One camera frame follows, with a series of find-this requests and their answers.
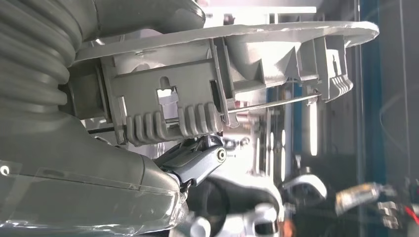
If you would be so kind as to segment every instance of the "metal bar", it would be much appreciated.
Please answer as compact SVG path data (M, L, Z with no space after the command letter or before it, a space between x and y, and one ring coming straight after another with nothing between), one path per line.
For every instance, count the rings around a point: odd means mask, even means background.
M321 95L321 94L320 93L315 93L315 94L299 96L299 97L291 98L291 99L287 99L287 100L274 101L274 102L269 102L269 103L260 104L260 105L252 105L252 106L248 106L248 107L232 109L232 110L229 110L228 113L233 114L233 113L240 113L240 112L258 110L258 109L264 109L264 108L274 107L274 106L278 106L278 105L286 105L286 104L289 104L289 103L294 103L294 102L298 102L298 101L303 101L303 100L308 100L308 99L311 99L311 98L315 98L319 95Z
M102 133L102 132L113 132L113 131L115 131L114 127L105 127L105 128L88 130L87 132L89 134L98 134L98 133Z

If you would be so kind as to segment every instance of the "metal rod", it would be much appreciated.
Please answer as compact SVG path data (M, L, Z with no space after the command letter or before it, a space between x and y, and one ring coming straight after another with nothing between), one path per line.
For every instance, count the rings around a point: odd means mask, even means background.
M232 109L232 110L229 110L228 113L233 114L233 113L239 113L239 112L244 112L244 111L251 111L251 110L258 110L258 109L263 109L263 108L269 108L269 107L274 107L274 106L278 106L278 105L285 105L285 104L294 103L294 102L298 102L298 101L308 100L308 99L317 97L319 95L320 95L320 93L316 93L316 94L291 98L291 99L287 99L287 100L269 102L269 103L266 103L266 104L252 105L252 106L248 106L248 107ZM177 122L179 122L179 118L171 118L171 119L168 118L165 121L166 121L166 123L177 123ZM114 131L114 128L113 127L107 127L107 128L92 129L92 130L89 130L88 132L89 132L89 134L96 134L96 133L110 132L110 131Z
M114 127L105 127L105 128L88 130L87 132L89 134L97 134L97 133L102 133L102 132L113 132L113 131L115 131Z
M294 103L294 102L298 102L298 101L303 101L303 100L308 100L308 99L311 99L311 98L315 98L319 95L321 95L321 94L320 93L315 93L315 94L311 94L311 95L298 96L298 97L287 99L287 100L274 101L274 102L269 102L269 103L260 104L260 105L252 105L252 106L248 106L248 107L232 109L232 110L229 110L228 113L233 114L233 113L240 113L240 112L246 112L246 111L251 111L251 110L264 109L264 108L274 107L274 106L278 106L278 105L286 105L286 104L289 104L289 103Z

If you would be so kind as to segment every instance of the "rectangular slot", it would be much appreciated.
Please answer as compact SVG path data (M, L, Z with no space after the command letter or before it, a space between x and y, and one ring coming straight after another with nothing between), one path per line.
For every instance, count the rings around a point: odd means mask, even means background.
M157 96L159 98L159 104L163 108L163 116L165 119L174 120L178 118L177 102L179 101L179 97L177 95L176 86L169 89L158 89Z

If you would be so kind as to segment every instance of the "red wire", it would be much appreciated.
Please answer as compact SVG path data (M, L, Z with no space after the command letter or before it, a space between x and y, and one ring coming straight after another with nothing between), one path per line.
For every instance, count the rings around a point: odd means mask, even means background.
M419 218L417 217L417 215L415 214L415 212L410 209L409 207L405 206L405 211L406 213L412 217L414 219L414 221L416 222L417 225L419 225Z

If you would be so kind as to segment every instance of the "fluorescent light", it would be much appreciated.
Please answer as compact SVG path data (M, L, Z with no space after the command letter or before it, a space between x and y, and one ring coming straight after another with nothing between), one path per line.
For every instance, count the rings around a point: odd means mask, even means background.
M317 102L310 105L310 152L317 155Z
M259 170L260 170L260 164L259 164L259 158L260 158L260 153L259 153L259 151L260 151L260 140L259 140L259 138L257 138L257 141L256 141L256 162L255 162L255 171L256 171L256 174L258 174L259 173Z
M286 139L286 135L285 135L285 130L282 130L282 134L281 134L281 142L282 142L282 146L285 146L285 139Z
M273 149L274 148L274 133L273 132L271 132L271 137L270 138L271 138L270 139L271 149Z
M285 148L281 149L281 180L285 180Z
M317 13L315 6L228 6L203 7L205 14L304 14Z

